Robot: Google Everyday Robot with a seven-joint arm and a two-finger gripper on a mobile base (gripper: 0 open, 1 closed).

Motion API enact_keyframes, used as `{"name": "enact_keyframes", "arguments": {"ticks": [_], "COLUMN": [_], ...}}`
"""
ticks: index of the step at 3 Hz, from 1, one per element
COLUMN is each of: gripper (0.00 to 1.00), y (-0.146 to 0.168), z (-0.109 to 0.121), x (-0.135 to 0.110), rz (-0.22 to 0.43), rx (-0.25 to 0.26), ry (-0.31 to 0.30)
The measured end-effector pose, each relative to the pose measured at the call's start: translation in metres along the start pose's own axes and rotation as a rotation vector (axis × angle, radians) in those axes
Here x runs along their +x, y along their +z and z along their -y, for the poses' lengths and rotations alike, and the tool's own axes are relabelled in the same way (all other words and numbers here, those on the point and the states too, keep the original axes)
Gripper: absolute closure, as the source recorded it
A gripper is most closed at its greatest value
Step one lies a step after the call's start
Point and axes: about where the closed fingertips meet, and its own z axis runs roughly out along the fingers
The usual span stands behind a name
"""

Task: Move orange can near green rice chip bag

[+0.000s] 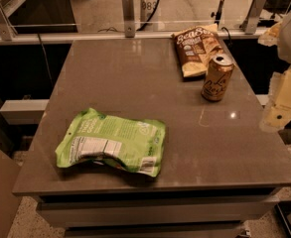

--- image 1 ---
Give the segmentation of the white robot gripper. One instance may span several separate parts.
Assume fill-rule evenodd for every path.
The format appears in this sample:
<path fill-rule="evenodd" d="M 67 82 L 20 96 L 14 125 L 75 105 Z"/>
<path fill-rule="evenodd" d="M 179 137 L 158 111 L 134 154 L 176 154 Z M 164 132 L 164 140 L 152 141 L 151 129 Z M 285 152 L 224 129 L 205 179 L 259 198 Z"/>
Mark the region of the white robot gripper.
<path fill-rule="evenodd" d="M 278 56 L 291 63 L 291 10 L 258 38 L 265 47 L 278 45 Z M 268 102 L 259 127 L 264 132 L 278 132 L 291 121 L 291 65 L 283 73 L 274 72 L 270 79 Z"/>

